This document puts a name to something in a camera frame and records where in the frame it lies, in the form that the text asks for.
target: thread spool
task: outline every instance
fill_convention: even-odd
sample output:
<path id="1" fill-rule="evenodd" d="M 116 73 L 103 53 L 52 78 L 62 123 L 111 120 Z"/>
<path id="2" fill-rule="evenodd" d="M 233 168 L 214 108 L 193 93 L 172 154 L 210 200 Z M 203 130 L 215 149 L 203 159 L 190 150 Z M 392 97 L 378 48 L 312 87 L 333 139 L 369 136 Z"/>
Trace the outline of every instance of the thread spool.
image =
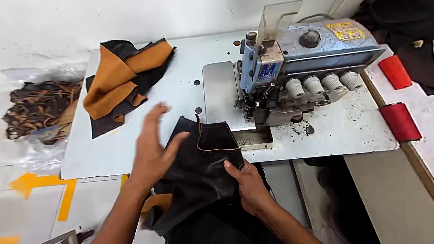
<path id="1" fill-rule="evenodd" d="M 321 95 L 324 93 L 324 88 L 321 86 L 318 77 L 311 76 L 304 80 L 303 85 L 313 95 Z"/>
<path id="2" fill-rule="evenodd" d="M 303 87 L 301 86 L 301 81 L 297 78 L 289 79 L 285 84 L 286 89 L 288 90 L 289 95 L 298 99 L 304 95 Z"/>
<path id="3" fill-rule="evenodd" d="M 422 135 L 404 103 L 398 102 L 381 107 L 380 113 L 398 141 L 422 139 Z"/>
<path id="4" fill-rule="evenodd" d="M 342 88 L 342 83 L 339 81 L 339 77 L 336 74 L 326 75 L 321 79 L 321 83 L 329 90 L 329 91 L 337 91 Z"/>
<path id="5" fill-rule="evenodd" d="M 378 63 L 378 66 L 395 90 L 409 87 L 413 84 L 398 56 L 393 55 L 385 58 Z"/>
<path id="6" fill-rule="evenodd" d="M 363 86 L 362 78 L 353 71 L 343 74 L 340 78 L 340 81 L 350 91 L 355 91 Z"/>

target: overlock sewing machine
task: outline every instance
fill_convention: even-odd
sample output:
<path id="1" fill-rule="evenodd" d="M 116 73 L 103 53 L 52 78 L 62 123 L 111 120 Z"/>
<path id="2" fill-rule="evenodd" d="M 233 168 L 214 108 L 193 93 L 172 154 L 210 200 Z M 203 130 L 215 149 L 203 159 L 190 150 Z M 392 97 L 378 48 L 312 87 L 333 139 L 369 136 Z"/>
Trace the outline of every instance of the overlock sewing machine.
<path id="1" fill-rule="evenodd" d="M 204 66 L 207 123 L 232 131 L 297 123 L 363 86 L 359 73 L 384 49 L 351 19 L 291 23 L 301 3 L 265 6 L 259 30 L 234 42 L 242 60 Z"/>

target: yellow floor marking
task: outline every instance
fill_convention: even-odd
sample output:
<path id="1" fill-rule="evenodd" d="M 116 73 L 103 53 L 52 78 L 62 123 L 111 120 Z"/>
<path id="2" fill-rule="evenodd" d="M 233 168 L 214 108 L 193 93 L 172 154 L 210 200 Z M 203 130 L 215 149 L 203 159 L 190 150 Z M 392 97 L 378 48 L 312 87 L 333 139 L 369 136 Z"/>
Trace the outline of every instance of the yellow floor marking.
<path id="1" fill-rule="evenodd" d="M 71 207 L 72 197 L 76 188 L 77 180 L 60 180 L 57 175 L 38 176 L 34 173 L 25 173 L 15 181 L 9 183 L 9 187 L 17 190 L 29 199 L 30 193 L 34 187 L 66 185 L 65 194 L 60 205 L 58 221 L 66 221 L 68 218 L 69 208 Z"/>
<path id="2" fill-rule="evenodd" d="M 122 189 L 122 186 L 124 185 L 124 183 L 125 183 L 125 181 L 128 179 L 128 175 L 123 175 L 122 176 L 122 178 L 121 178 L 121 189 Z"/>
<path id="3" fill-rule="evenodd" d="M 66 221 L 68 219 L 69 209 L 71 208 L 72 197 L 76 189 L 76 182 L 66 184 L 65 194 L 63 194 L 62 204 L 60 205 L 58 221 Z"/>
<path id="4" fill-rule="evenodd" d="M 18 244 L 19 235 L 0 237 L 0 244 Z"/>

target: hand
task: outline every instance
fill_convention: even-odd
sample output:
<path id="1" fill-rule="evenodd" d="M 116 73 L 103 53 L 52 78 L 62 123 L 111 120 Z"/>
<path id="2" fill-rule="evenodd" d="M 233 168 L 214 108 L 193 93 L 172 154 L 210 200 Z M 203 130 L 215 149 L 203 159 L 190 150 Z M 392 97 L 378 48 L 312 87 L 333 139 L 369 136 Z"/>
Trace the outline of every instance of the hand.
<path id="1" fill-rule="evenodd" d="M 158 131 L 160 117 L 167 111 L 168 106 L 158 103 L 146 114 L 136 140 L 136 156 L 130 179 L 154 185 L 172 165 L 179 146 L 190 135 L 188 132 L 178 133 L 164 150 L 160 145 Z"/>
<path id="2" fill-rule="evenodd" d="M 256 167 L 244 159 L 244 167 L 238 170 L 229 161 L 224 161 L 224 168 L 234 177 L 239 185 L 241 205 L 249 214 L 259 217 L 262 210 L 272 208 L 276 201 L 264 186 Z"/>

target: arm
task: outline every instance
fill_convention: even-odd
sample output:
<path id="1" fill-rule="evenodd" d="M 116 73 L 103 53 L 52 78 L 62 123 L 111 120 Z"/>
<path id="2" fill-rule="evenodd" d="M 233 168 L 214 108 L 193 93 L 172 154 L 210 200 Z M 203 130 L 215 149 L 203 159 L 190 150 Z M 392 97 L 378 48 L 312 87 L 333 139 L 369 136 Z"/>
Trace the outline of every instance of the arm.
<path id="1" fill-rule="evenodd" d="M 258 217 L 280 240 L 286 244 L 321 243 L 274 201 L 254 165 L 244 160 L 244 167 L 240 171 L 225 160 L 224 166 L 240 184 L 241 204 L 244 210 Z"/>
<path id="2" fill-rule="evenodd" d="M 93 244 L 133 242 L 146 195 L 164 176 L 175 160 L 179 145 L 189 136 L 188 132 L 181 132 L 173 138 L 167 150 L 161 147 L 158 125 L 161 115 L 167 111 L 168 107 L 159 103 L 145 116 L 142 131 L 136 140 L 136 156 L 131 175 L 122 186 L 118 199 Z"/>

